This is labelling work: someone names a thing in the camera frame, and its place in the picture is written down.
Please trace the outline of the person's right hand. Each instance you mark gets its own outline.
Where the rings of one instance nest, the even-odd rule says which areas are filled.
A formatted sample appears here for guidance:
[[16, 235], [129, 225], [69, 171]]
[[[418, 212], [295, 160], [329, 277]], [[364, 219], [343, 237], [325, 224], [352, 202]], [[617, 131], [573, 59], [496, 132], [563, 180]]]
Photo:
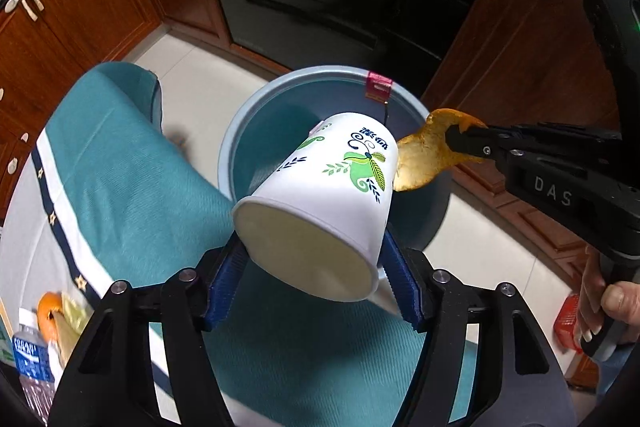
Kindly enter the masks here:
[[599, 251], [587, 246], [586, 254], [588, 259], [579, 291], [575, 339], [590, 340], [602, 329], [605, 317], [612, 317], [614, 321], [627, 325], [620, 342], [636, 343], [640, 324], [639, 285], [625, 281], [608, 285], [600, 271]]

